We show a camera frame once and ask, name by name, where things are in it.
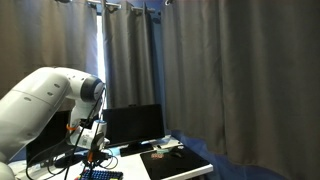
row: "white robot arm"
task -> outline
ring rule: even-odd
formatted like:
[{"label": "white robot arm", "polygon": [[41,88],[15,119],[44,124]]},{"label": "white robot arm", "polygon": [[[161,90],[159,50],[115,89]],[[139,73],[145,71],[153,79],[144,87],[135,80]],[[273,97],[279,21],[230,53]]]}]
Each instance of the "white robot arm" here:
[{"label": "white robot arm", "polygon": [[[97,77],[68,68],[40,68],[20,81],[0,100],[0,176],[14,179],[6,164],[41,133],[65,98],[76,102],[69,123],[75,130],[70,142],[75,144],[82,130],[80,119],[88,118],[103,88]],[[86,149],[103,147],[108,140],[101,131],[95,136],[94,128],[84,129],[78,145]]]}]

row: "computer monitor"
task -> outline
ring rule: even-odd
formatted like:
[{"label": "computer monitor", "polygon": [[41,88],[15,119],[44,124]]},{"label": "computer monitor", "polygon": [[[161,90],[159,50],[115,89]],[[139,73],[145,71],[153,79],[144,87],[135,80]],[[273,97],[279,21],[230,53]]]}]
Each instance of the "computer monitor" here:
[{"label": "computer monitor", "polygon": [[27,163],[30,163],[30,166],[39,163],[45,164],[50,158],[72,151],[74,146],[67,144],[65,141],[52,154],[51,150],[39,154],[41,151],[65,139],[67,134],[66,124],[68,123],[69,116],[70,111],[56,112],[40,135],[26,146]]},{"label": "computer monitor", "polygon": [[165,136],[160,104],[105,109],[103,120],[110,140],[107,147],[128,145],[120,149],[121,156],[153,150],[145,141]]}]

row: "keyboard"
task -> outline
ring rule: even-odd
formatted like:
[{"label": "keyboard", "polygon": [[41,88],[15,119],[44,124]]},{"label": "keyboard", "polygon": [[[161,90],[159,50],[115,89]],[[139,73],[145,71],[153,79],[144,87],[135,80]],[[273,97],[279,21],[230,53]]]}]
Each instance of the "keyboard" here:
[{"label": "keyboard", "polygon": [[123,173],[119,171],[93,170],[90,176],[90,170],[86,170],[75,180],[121,180],[122,178]]}]

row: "monitor stand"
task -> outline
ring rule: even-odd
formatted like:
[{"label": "monitor stand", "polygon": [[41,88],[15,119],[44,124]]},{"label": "monitor stand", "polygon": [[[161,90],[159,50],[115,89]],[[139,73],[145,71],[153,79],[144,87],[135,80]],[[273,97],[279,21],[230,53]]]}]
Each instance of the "monitor stand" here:
[{"label": "monitor stand", "polygon": [[121,148],[120,156],[124,157],[124,156],[129,156],[132,154],[142,153],[150,150],[153,150],[153,147],[150,143],[141,144],[139,142],[139,143],[129,144],[128,147]]}]

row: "white table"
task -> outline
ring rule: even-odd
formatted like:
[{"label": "white table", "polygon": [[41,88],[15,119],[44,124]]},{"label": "white table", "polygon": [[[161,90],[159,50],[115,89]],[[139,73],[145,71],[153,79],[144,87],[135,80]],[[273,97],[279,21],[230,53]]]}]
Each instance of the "white table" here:
[{"label": "white table", "polygon": [[[160,145],[161,148],[168,148],[176,145],[181,145],[179,142],[174,139],[173,137],[166,136],[165,138],[161,140],[156,141],[150,141],[150,143],[154,146],[155,149],[157,149],[157,145]],[[119,148],[111,148],[113,155],[115,155],[118,158],[118,165],[112,169],[112,171],[121,171],[124,174],[124,180],[150,180],[148,172],[146,171],[144,164],[142,162],[142,159],[140,157],[140,154],[134,154],[130,156],[121,157],[119,155]],[[107,165],[110,163],[110,160],[105,161],[102,163],[102,165]],[[111,162],[111,164],[108,167],[112,167],[116,163],[115,160]],[[16,173],[16,177],[21,180],[28,180],[25,174],[25,167],[26,162],[20,161],[20,162],[13,162],[9,164],[10,167],[14,170]],[[74,180],[83,170],[83,163],[78,163],[76,165],[73,165],[69,169],[68,173],[68,180]],[[31,168],[31,173],[29,175],[33,179],[45,179],[47,177],[50,177],[51,174],[47,172],[46,168],[41,168],[40,170],[34,171]],[[213,166],[211,164],[203,166],[201,168],[194,169],[192,171],[184,172],[169,178],[166,178],[166,180],[181,180],[181,179],[189,179],[192,177],[197,177],[206,173],[209,173],[213,171]],[[53,180],[63,180],[65,177],[65,172],[51,178]]]}]

